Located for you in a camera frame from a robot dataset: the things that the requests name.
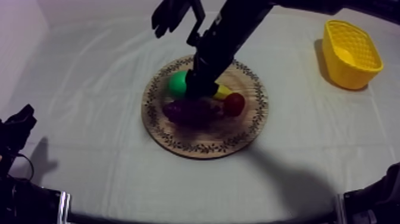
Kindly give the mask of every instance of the purple grapes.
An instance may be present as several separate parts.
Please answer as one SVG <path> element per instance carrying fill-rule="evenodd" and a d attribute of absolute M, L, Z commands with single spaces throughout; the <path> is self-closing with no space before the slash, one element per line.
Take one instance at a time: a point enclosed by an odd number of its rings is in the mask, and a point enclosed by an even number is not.
<path fill-rule="evenodd" d="M 222 117 L 220 111 L 219 106 L 213 106 L 203 99 L 179 99 L 162 108 L 162 112 L 171 122 L 189 127 L 206 127 L 211 121 Z"/>

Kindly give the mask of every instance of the yellow plastic basket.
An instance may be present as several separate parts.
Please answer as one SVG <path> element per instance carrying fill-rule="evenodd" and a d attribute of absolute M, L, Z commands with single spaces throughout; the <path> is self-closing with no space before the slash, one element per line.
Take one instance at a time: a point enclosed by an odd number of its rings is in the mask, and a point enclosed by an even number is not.
<path fill-rule="evenodd" d="M 361 89 L 383 68 L 371 37 L 340 20 L 325 24 L 322 48 L 332 81 L 346 89 Z"/>

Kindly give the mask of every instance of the green ball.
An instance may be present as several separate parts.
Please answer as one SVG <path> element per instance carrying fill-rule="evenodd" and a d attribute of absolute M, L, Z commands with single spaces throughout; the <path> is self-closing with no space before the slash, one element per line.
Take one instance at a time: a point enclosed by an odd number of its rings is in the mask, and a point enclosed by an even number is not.
<path fill-rule="evenodd" d="M 175 72 L 168 84 L 170 93 L 176 98 L 185 97 L 186 93 L 186 74 L 188 71 L 177 71 Z"/>

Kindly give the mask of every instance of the round wooden plate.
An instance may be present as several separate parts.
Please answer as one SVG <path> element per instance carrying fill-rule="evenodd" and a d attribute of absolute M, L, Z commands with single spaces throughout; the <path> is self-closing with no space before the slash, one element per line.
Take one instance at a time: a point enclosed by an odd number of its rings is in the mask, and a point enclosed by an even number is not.
<path fill-rule="evenodd" d="M 242 114 L 214 121 L 206 129 L 180 127 L 168 120 L 162 107 L 173 101 L 167 92 L 171 75 L 191 69 L 192 65 L 193 55 L 179 58 L 164 66 L 150 80 L 143 93 L 143 124 L 163 148 L 187 158 L 219 158 L 239 151 L 257 137 L 267 120 L 268 96 L 263 84 L 247 66 L 234 60 L 217 83 L 245 97 Z"/>

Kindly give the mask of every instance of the white tablecloth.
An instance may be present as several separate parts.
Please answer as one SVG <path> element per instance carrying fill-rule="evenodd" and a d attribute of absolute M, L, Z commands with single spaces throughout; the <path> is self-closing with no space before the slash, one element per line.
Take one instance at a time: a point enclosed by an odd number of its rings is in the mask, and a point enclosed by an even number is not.
<path fill-rule="evenodd" d="M 150 17 L 55 27 L 1 117 L 35 108 L 22 151 L 35 164 L 33 181 L 71 193 L 76 212 L 228 223 L 324 210 L 334 194 L 379 180 L 400 160 L 400 27 L 350 10 L 334 17 L 369 32 L 385 63 L 367 89 L 350 92 L 327 83 L 318 65 L 328 18 L 273 10 L 237 53 L 265 85 L 270 112 L 251 147 L 226 158 L 178 157 L 152 140 L 140 117 L 152 75 L 195 52 L 185 44 L 193 15 L 162 39 Z M 26 172 L 18 160 L 13 173 Z"/>

